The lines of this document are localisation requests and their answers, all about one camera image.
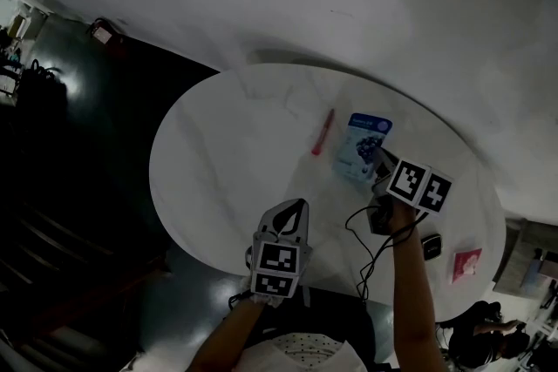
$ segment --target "blue package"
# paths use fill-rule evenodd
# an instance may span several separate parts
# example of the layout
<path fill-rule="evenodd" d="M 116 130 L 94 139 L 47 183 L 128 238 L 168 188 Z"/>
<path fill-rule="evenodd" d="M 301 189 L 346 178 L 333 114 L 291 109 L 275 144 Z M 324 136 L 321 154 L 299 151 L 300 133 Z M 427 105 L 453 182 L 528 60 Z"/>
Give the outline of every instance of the blue package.
<path fill-rule="evenodd" d="M 353 113 L 337 152 L 334 170 L 354 180 L 372 182 L 374 148 L 382 145 L 392 126 L 389 119 Z"/>

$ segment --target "black hair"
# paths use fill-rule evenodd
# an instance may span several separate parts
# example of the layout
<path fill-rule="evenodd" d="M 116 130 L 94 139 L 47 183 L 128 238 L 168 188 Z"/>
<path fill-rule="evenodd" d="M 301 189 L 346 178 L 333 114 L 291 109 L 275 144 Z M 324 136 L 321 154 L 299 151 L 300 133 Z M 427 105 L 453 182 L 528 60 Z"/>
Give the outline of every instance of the black hair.
<path fill-rule="evenodd" d="M 527 346 L 531 338 L 526 333 L 516 331 L 510 335 L 506 336 L 506 348 L 504 352 L 502 352 L 502 357 L 507 358 L 508 360 L 511 358 L 515 358 L 519 356 L 521 352 L 527 350 Z"/>

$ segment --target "red pen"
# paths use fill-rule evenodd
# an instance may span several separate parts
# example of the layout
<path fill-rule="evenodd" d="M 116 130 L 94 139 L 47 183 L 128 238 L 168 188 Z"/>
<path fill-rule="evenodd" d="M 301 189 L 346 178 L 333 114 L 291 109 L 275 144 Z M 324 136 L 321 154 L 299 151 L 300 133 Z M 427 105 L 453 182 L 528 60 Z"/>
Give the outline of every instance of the red pen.
<path fill-rule="evenodd" d="M 328 135 L 328 130 L 331 127 L 331 123 L 333 122 L 333 117 L 335 117 L 335 109 L 331 109 L 330 113 L 328 113 L 328 118 L 325 119 L 325 123 L 323 123 L 322 131 L 320 132 L 320 136 L 317 139 L 317 142 L 314 144 L 312 148 L 312 155 L 319 155 L 322 153 L 322 145 L 325 141 L 325 137 Z"/>

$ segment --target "dark floor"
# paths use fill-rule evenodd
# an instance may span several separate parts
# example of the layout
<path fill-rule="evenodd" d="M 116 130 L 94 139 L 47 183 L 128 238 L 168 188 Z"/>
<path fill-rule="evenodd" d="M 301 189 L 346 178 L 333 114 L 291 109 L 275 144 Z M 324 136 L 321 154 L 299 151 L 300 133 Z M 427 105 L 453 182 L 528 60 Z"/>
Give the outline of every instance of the dark floor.
<path fill-rule="evenodd" d="M 30 147 L 35 164 L 29 193 L 55 218 L 80 216 L 94 227 L 134 243 L 167 243 L 174 275 L 146 285 L 140 343 L 146 351 L 134 371 L 183 371 L 195 350 L 228 312 L 240 278 L 193 259 L 168 238 L 157 217 L 148 181 L 151 145 L 174 101 L 214 71 L 127 38 L 107 49 L 83 24 L 51 17 L 32 50 L 55 67 L 68 89 L 68 123 L 57 141 Z M 392 351 L 391 308 L 369 302 L 377 361 Z"/>

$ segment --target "table top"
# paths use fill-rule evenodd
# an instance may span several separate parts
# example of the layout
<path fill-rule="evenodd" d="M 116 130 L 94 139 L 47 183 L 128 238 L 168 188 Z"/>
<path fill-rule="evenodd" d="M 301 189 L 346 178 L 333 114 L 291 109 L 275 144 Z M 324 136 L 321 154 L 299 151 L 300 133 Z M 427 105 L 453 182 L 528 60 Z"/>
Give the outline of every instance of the table top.
<path fill-rule="evenodd" d="M 335 119 L 316 157 L 310 151 L 331 108 Z M 386 149 L 454 179 L 442 214 L 418 225 L 421 236 L 442 235 L 442 255 L 426 265 L 436 319 L 451 319 L 483 295 L 500 264 L 506 238 L 500 201 L 488 172 L 448 125 L 370 80 L 310 66 L 258 64 L 194 86 L 169 110 L 153 142 L 149 180 L 160 220 L 196 259 L 247 275 L 244 253 L 262 214 L 304 198 L 314 253 L 301 283 L 356 295 L 359 270 L 370 259 L 344 222 L 368 205 L 371 187 L 331 169 L 354 112 L 391 120 Z M 385 240 L 371 234 L 365 213 L 351 226 L 373 253 Z M 483 250 L 476 275 L 450 284 L 455 253 L 475 248 Z M 393 281 L 387 251 L 369 279 L 369 299 L 391 305 Z"/>

